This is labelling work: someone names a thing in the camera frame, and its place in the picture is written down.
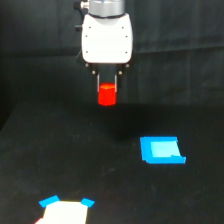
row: black background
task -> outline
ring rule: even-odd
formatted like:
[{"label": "black background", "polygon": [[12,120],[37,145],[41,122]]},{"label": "black background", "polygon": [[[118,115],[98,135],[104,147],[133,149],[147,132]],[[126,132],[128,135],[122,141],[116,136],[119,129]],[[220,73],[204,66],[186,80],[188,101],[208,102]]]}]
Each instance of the black background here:
[{"label": "black background", "polygon": [[[95,200],[87,224],[223,223],[224,2],[127,1],[137,60],[109,108],[72,5],[0,0],[0,222],[57,194]],[[142,162],[141,136],[177,136],[187,163]]]}]

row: black surface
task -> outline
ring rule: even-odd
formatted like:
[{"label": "black surface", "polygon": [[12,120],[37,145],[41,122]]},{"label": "black surface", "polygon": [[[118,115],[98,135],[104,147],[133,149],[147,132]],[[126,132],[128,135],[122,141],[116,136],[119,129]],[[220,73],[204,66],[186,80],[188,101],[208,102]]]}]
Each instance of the black surface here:
[{"label": "black surface", "polygon": [[[38,202],[95,200],[87,224],[223,223],[224,108],[20,103],[0,133],[0,223]],[[141,136],[177,136],[185,165],[141,160]]]}]

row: table surface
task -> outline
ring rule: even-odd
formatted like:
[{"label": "table surface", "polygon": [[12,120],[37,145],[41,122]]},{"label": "table surface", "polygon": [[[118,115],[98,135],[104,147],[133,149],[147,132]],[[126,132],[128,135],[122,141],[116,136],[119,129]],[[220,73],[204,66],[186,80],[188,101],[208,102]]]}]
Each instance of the table surface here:
[{"label": "table surface", "polygon": [[[186,164],[143,162],[143,136],[177,136]],[[94,200],[87,224],[221,224],[223,159],[224,108],[21,102],[0,133],[0,223],[58,195]]]}]

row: blue tape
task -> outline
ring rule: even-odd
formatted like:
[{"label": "blue tape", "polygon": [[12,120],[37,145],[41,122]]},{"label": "blue tape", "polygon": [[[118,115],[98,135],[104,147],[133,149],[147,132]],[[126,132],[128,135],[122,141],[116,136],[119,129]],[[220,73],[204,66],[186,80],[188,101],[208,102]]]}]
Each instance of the blue tape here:
[{"label": "blue tape", "polygon": [[39,204],[40,204],[43,208],[45,208],[45,207],[47,207],[48,205],[50,205],[50,204],[52,204],[52,203],[54,203],[54,202],[57,202],[57,201],[60,201],[60,199],[58,198],[57,195],[55,195],[55,196],[53,196],[53,197],[47,198],[47,199],[45,199],[45,200],[43,200],[43,201],[40,201]]},{"label": "blue tape", "polygon": [[86,198],[83,198],[81,204],[88,206],[91,208],[95,202]]}]

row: red cube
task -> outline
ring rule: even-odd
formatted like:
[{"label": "red cube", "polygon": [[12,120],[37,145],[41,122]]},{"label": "red cube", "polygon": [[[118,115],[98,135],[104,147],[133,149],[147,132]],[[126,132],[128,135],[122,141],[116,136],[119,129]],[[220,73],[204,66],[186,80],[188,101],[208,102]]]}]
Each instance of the red cube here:
[{"label": "red cube", "polygon": [[114,83],[103,83],[99,87],[98,103],[103,106],[116,104],[116,86]]}]

